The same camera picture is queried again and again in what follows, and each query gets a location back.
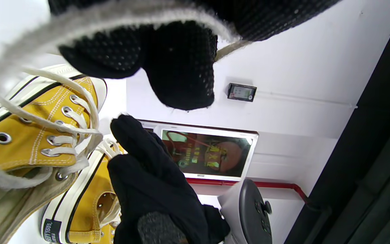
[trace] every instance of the metal eyelet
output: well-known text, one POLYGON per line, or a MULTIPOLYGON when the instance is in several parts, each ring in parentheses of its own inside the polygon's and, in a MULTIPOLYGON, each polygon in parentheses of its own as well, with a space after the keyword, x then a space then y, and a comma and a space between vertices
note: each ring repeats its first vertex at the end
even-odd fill
POLYGON ((58 124, 58 125, 63 125, 64 124, 64 122, 62 120, 56 120, 55 123, 58 124))
POLYGON ((0 144, 6 145, 11 142, 11 136, 5 132, 0 132, 0 144))
POLYGON ((45 156, 48 156, 48 157, 57 157, 57 156, 60 156, 61 153, 57 153, 57 154, 49 154, 50 152, 52 152, 52 149, 49 149, 49 148, 45 148, 45 149, 42 149, 42 151, 40 151, 43 155, 45 156))
POLYGON ((71 102, 73 102, 74 104, 78 104, 78 105, 79 105, 79 102, 76 102, 76 101, 75 101, 76 99, 79 98, 78 96, 76 96, 75 94, 71 94, 71 95, 69 96, 69 98, 70 98, 70 101, 71 101, 71 102))
POLYGON ((62 145, 62 143, 55 143, 54 142, 54 139, 55 139, 55 136, 48 136, 48 138, 46 138, 46 140, 48 141, 48 143, 52 146, 55 146, 55 147, 59 147, 62 145))
POLYGON ((22 117, 19 117, 19 120, 24 124, 31 124, 33 121, 29 119, 24 119, 22 117))
POLYGON ((62 174, 60 173, 60 172, 57 172, 57 174, 55 175, 55 179, 57 180, 57 181, 63 181, 63 180, 65 180, 65 179, 67 179, 67 177, 68 176, 62 176, 62 174))
POLYGON ((62 111, 62 114, 64 114, 64 116, 66 116, 67 118, 71 118, 70 117, 70 115, 68 115, 67 113, 68 112, 73 112, 73 109, 71 108, 71 107, 69 107, 69 106, 63 106, 62 108, 61 108, 61 111, 62 111))

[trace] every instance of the white shoelace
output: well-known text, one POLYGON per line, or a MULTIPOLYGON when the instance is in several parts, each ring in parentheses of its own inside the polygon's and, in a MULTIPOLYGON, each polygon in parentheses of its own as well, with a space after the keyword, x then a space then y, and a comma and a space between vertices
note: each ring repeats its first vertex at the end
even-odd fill
MULTIPOLYGON (((128 0, 128 1, 107 1, 103 4, 97 4, 87 9, 72 9, 58 17, 40 26, 39 28, 25 32, 17 41, 6 45, 6 49, 0 55, 0 90, 5 80, 9 79, 19 71, 22 64, 31 62, 38 54, 54 50, 56 46, 67 45, 74 39, 85 35, 91 35, 104 29, 114 29, 121 26, 136 27, 143 24, 154 24, 156 26, 164 25, 174 21, 191 21, 194 20, 199 24, 210 28, 213 33, 221 36, 223 40, 230 43, 238 41, 241 37, 235 30, 223 23, 214 14, 208 13, 204 9, 198 8, 190 3, 175 0, 128 0)), ((39 122, 40 125, 58 128, 69 133, 91 134, 92 140, 88 144, 86 151, 93 150, 93 145, 97 145, 100 139, 94 137, 97 134, 95 129, 68 128, 58 124, 51 123, 41 118, 35 118, 25 111, 21 110, 9 101, 0 99, 4 107, 10 108, 12 113, 22 116, 25 119, 39 122)), ((94 111, 91 110, 91 119, 94 123, 94 111)), ((81 169, 85 165, 85 159, 80 158, 81 163, 74 165, 65 173, 73 171, 75 168, 81 169)), ((24 188, 37 185, 44 181, 50 175, 50 170, 42 168, 40 173, 26 182, 14 176, 9 176, 0 170, 0 187, 3 188, 24 188)))
MULTIPOLYGON (((74 101, 77 102, 82 107, 84 107, 87 110, 87 112, 90 114, 91 128, 88 128, 84 116, 79 115, 74 111, 67 111, 66 114, 67 116, 74 119, 79 124, 80 128, 76 128, 75 126, 67 125, 67 124, 59 125, 47 119, 38 117, 34 114, 31 114, 23 110, 22 108, 14 104, 12 101, 7 100, 1 96, 0 96, 0 104, 14 115, 36 122, 39 125, 42 125, 43 127, 54 128, 71 134, 71 136, 55 136, 53 138, 53 142, 55 144, 70 144, 71 147, 56 147, 48 150, 48 154, 51 156, 55 156, 59 154, 73 154, 76 156, 76 163, 73 166, 60 169, 60 174, 62 177, 68 176, 71 173, 77 172, 87 167, 88 166, 87 155, 96 148, 96 146, 103 138, 103 135, 99 132, 99 130, 97 130, 97 128, 99 128, 99 112, 94 103, 91 93, 89 93, 85 88, 83 88, 78 83, 72 81, 71 79, 58 74, 53 74, 49 71, 36 70, 32 68, 24 68, 24 72, 34 76, 42 76, 48 79, 55 80, 57 82, 62 83, 63 85, 70 87, 71 89, 77 91, 82 96, 84 96, 86 98, 86 101, 79 97, 75 98, 74 101), (88 142, 87 147, 84 150, 82 150, 79 154, 77 154, 75 147, 85 139, 87 134, 91 136, 91 140, 88 142)), ((52 174, 52 167, 42 167, 40 169, 40 172, 32 179, 11 176, 5 173, 3 170, 0 170, 0 188, 19 189, 19 188, 34 187, 44 182, 46 179, 48 179, 51 174, 52 174)))
POLYGON ((96 150, 99 150, 100 152, 106 154, 109 159, 119 154, 123 154, 117 142, 110 138, 104 138, 103 141, 96 147, 96 150))

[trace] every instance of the yellow sneaker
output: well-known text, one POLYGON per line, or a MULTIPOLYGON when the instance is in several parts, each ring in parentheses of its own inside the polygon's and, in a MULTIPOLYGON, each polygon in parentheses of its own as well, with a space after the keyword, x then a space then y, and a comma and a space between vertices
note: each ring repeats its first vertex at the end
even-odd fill
POLYGON ((101 227, 113 222, 120 212, 107 164, 123 152, 111 135, 105 136, 89 156, 90 166, 46 208, 41 229, 46 241, 59 244, 100 241, 101 227))
POLYGON ((73 184, 102 140, 104 80, 69 65, 26 71, 32 76, 0 97, 0 244, 73 184))

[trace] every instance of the sneaker sole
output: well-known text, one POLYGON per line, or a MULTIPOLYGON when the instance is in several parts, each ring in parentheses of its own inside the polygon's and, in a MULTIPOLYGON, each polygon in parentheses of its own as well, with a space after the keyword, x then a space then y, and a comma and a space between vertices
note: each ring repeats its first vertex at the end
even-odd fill
MULTIPOLYGON (((43 70, 65 76, 73 80, 87 77, 68 64, 53 65, 43 68, 43 70)), ((96 90, 97 109, 100 111, 106 99, 107 85, 103 79, 94 77, 90 77, 90 79, 93 82, 94 89, 96 90)), ((45 77, 28 76, 17 83, 17 85, 8 92, 6 99, 14 101, 16 105, 23 107, 41 94, 59 85, 61 84, 45 77)), ((0 121, 8 117, 10 114, 11 113, 9 113, 5 108, 0 107, 0 121)))
POLYGON ((83 169, 72 187, 64 194, 54 198, 46 207, 42 218, 41 231, 43 239, 57 244, 69 244, 68 232, 76 207, 96 174, 105 154, 93 151, 88 159, 92 162, 83 169))

